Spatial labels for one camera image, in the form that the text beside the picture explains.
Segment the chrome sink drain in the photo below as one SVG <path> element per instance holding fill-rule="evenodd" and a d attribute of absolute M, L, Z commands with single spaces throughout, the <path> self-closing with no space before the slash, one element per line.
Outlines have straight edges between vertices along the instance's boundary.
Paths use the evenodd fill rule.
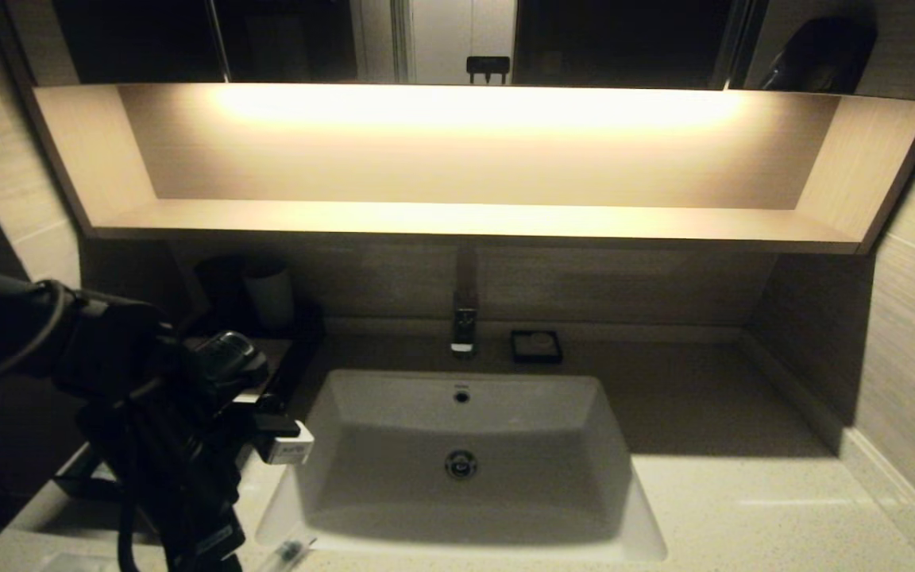
<path fill-rule="evenodd" d="M 478 472 L 478 458 L 469 451 L 451 451 L 444 459 L 444 471 L 455 481 L 467 481 Z"/>

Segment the small black bracket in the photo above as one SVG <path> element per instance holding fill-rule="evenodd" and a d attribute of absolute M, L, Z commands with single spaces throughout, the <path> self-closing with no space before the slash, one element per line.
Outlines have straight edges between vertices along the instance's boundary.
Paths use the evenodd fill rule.
<path fill-rule="evenodd" d="M 511 69 L 512 58 L 508 56 L 469 56 L 465 59 L 465 72 L 471 84 L 475 84 L 480 75 L 485 86 L 489 86 L 492 77 L 498 75 L 499 83 L 505 86 Z"/>

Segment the clear toothbrush packet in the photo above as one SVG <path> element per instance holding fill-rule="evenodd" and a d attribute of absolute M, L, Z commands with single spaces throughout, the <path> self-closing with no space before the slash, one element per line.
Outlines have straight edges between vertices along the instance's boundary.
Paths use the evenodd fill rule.
<path fill-rule="evenodd" d="M 254 572 L 293 572 L 312 550 L 316 537 L 300 537 L 282 542 Z"/>

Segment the chrome faucet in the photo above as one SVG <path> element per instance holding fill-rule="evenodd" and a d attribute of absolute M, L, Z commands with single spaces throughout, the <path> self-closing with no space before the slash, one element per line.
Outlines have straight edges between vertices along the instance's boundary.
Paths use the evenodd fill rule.
<path fill-rule="evenodd" d="M 469 361 L 478 351 L 478 257 L 475 247 L 458 247 L 455 257 L 455 289 L 450 350 L 455 358 Z"/>

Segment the black cup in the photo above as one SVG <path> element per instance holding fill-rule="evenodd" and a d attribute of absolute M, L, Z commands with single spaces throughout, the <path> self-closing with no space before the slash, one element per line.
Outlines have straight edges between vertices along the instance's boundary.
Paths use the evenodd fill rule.
<path fill-rule="evenodd" d="M 193 265 L 193 274 L 218 321 L 240 321 L 247 312 L 244 256 L 215 256 Z"/>

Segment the wooden wall niche shelf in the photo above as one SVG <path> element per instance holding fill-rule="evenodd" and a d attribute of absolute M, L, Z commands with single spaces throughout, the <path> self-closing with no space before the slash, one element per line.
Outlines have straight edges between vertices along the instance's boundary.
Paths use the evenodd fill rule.
<path fill-rule="evenodd" d="M 33 88 L 97 238 L 865 254 L 915 101 L 765 91 L 189 83 Z"/>

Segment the black soap dish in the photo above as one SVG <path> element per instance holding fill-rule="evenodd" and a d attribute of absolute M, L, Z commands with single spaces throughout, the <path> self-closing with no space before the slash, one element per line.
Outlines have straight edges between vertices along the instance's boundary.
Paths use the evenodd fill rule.
<path fill-rule="evenodd" d="M 512 360 L 515 363 L 562 363 L 562 344 L 555 330 L 513 330 Z"/>

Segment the mirror cabinet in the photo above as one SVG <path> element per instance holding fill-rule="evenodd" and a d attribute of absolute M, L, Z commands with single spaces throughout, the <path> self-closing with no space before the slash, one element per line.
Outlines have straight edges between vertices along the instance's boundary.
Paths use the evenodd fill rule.
<path fill-rule="evenodd" d="M 915 100 L 915 0 L 0 0 L 38 87 L 665 88 Z"/>

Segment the white cup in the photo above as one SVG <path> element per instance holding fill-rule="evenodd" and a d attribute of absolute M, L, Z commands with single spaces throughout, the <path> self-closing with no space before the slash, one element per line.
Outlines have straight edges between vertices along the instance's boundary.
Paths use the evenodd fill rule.
<path fill-rule="evenodd" d="M 249 264 L 243 268 L 242 279 L 262 328 L 282 330 L 294 323 L 293 285 L 284 265 Z"/>

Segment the white ceramic sink basin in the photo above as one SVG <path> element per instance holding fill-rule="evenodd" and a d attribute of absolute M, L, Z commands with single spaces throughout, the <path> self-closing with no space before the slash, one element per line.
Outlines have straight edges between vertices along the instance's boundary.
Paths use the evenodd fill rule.
<path fill-rule="evenodd" d="M 584 562 L 668 556 L 620 424 L 595 377 L 327 374 L 257 542 L 316 550 Z M 451 451 L 478 458 L 455 481 Z"/>

